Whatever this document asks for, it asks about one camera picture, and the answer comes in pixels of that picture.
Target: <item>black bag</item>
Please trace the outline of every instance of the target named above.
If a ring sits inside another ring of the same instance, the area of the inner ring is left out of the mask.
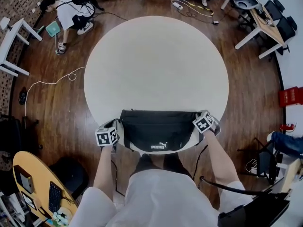
[[[180,150],[191,137],[196,113],[123,110],[124,145],[130,148],[131,142],[145,152]]]

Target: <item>black keyboard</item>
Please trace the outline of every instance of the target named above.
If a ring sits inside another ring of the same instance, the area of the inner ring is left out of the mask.
[[[60,208],[60,200],[62,198],[62,190],[51,182],[49,186],[48,209],[55,213]]]

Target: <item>hair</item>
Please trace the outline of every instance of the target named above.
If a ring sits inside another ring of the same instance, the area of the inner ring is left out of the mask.
[[[54,4],[55,0],[43,0],[40,4],[40,9],[42,11],[42,13],[45,13],[45,11],[47,10],[47,7],[49,7],[50,5]]]

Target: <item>white shirt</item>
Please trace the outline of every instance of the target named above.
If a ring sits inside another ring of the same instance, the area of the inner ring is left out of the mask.
[[[85,6],[81,6],[70,1],[71,0],[59,0],[59,6],[57,7],[58,19],[64,30],[74,25],[72,18],[75,15],[89,17],[94,13],[94,8],[91,4],[87,3]]]
[[[241,182],[228,186],[244,190]],[[250,196],[223,190],[217,211],[189,176],[152,169],[131,176],[119,211],[100,189],[88,188],[69,227],[214,227],[220,212],[251,201]]]

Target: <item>power strip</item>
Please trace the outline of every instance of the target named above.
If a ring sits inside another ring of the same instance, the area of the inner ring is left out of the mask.
[[[172,5],[175,6],[179,10],[183,9],[183,7],[180,4],[178,4],[177,2],[173,2]]]

